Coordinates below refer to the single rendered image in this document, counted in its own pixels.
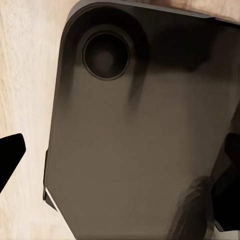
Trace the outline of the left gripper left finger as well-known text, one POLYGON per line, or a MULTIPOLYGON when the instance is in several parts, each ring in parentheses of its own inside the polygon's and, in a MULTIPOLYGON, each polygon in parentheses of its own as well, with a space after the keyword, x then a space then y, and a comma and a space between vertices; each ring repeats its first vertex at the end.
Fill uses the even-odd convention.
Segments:
POLYGON ((21 133, 0 138, 0 193, 26 152, 21 133))

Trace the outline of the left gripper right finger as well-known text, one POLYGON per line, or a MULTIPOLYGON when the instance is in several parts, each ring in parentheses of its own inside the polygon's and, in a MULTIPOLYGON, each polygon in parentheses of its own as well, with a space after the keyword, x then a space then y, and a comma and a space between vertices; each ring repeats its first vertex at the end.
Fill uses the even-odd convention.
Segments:
POLYGON ((224 151, 240 172, 240 135, 235 133, 229 133, 227 135, 224 151))

